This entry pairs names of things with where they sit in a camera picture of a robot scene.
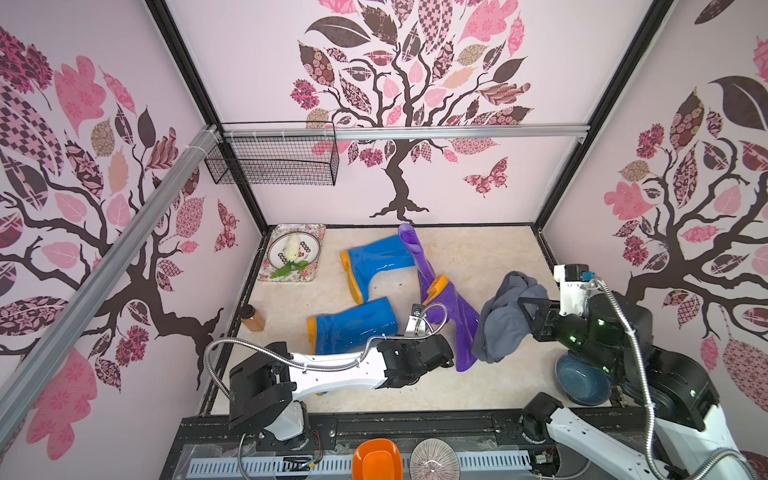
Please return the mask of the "grey cloth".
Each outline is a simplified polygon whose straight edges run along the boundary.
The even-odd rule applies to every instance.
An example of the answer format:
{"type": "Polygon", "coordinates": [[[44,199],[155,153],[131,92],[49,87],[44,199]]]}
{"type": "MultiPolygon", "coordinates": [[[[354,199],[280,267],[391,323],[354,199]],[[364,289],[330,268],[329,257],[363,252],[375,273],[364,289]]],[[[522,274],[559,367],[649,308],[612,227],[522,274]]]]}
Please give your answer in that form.
{"type": "Polygon", "coordinates": [[[520,298],[547,299],[546,288],[523,272],[509,272],[496,294],[482,307],[471,352],[479,360],[493,364],[514,353],[531,334],[520,298]]]}

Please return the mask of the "purple boot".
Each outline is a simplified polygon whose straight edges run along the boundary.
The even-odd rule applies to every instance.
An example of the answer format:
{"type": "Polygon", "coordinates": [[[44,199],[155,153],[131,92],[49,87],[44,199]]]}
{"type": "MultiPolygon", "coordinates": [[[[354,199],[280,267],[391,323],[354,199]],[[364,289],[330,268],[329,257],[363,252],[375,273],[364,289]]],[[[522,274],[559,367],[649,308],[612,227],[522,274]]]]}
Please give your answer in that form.
{"type": "Polygon", "coordinates": [[[413,258],[414,265],[417,269],[421,299],[426,300],[428,297],[428,289],[436,279],[434,269],[427,260],[425,250],[412,225],[401,224],[398,227],[398,235],[406,250],[413,258]]]}
{"type": "Polygon", "coordinates": [[[458,372],[469,370],[477,358],[472,344],[477,332],[479,313],[457,292],[455,285],[439,275],[425,290],[422,304],[439,303],[445,306],[448,319],[455,324],[455,364],[458,372]]]}

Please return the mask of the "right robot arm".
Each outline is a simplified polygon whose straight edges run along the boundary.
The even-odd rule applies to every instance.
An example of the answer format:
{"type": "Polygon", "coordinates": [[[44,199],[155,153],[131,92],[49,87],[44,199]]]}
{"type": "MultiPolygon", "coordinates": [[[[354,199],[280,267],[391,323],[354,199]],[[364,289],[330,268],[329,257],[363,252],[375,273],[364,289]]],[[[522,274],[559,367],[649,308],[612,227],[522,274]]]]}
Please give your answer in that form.
{"type": "Polygon", "coordinates": [[[558,265],[554,275],[559,300],[518,300],[533,338],[565,346],[641,405],[644,444],[640,451],[627,447],[546,393],[524,407],[523,437],[566,446],[616,479],[757,478],[730,433],[707,370],[654,345],[651,312],[584,264],[558,265]]]}

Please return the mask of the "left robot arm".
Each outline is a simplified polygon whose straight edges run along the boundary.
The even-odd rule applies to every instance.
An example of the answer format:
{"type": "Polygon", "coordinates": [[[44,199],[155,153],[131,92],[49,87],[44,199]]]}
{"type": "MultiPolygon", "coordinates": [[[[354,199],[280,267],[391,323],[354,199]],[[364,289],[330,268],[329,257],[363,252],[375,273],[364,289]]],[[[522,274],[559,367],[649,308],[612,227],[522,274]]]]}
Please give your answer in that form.
{"type": "Polygon", "coordinates": [[[439,368],[454,354],[440,334],[423,338],[376,337],[370,349],[333,355],[292,354],[273,342],[229,372],[229,432],[266,430],[279,441],[308,431],[302,399],[350,388],[399,389],[439,368]]]}

